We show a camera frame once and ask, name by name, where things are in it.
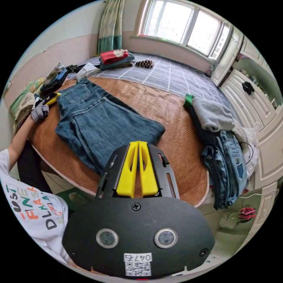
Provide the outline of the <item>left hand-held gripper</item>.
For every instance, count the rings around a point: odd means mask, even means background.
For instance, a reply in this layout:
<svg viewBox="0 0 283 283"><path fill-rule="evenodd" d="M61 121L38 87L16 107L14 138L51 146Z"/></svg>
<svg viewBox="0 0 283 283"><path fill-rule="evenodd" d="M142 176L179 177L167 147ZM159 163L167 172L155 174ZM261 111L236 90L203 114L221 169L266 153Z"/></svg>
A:
<svg viewBox="0 0 283 283"><path fill-rule="evenodd" d="M61 93L51 93L44 97L43 102L45 102L45 105L52 105L57 102L57 99L61 96Z"/></svg>

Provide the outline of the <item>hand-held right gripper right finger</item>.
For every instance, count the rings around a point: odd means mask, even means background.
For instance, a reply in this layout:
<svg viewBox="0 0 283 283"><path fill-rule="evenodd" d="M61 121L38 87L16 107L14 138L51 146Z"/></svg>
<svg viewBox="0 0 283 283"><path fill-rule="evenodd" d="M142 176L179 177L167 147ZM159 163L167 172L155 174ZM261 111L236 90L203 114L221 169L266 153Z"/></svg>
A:
<svg viewBox="0 0 283 283"><path fill-rule="evenodd" d="M158 186L155 179L149 148L146 142L139 142L139 167L140 185L142 197L151 197L158 193Z"/></svg>

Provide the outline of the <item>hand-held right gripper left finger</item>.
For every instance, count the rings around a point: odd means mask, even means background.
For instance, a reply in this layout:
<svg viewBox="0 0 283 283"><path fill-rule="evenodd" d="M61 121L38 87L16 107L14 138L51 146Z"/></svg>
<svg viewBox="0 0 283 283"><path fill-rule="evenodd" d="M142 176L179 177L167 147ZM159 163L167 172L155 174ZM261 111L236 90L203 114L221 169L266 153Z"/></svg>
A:
<svg viewBox="0 0 283 283"><path fill-rule="evenodd" d="M116 192L122 197L134 197L139 142L129 144Z"/></svg>

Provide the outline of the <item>person's left hand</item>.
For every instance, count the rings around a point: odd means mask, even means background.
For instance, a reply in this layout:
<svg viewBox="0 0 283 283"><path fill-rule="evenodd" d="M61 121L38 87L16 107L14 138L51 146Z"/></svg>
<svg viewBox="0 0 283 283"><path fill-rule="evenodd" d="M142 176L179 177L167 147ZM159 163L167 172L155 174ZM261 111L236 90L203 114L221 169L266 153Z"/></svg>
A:
<svg viewBox="0 0 283 283"><path fill-rule="evenodd" d="M47 100L40 101L31 111L31 118L36 123L39 120L45 119L49 114L49 106Z"/></svg>

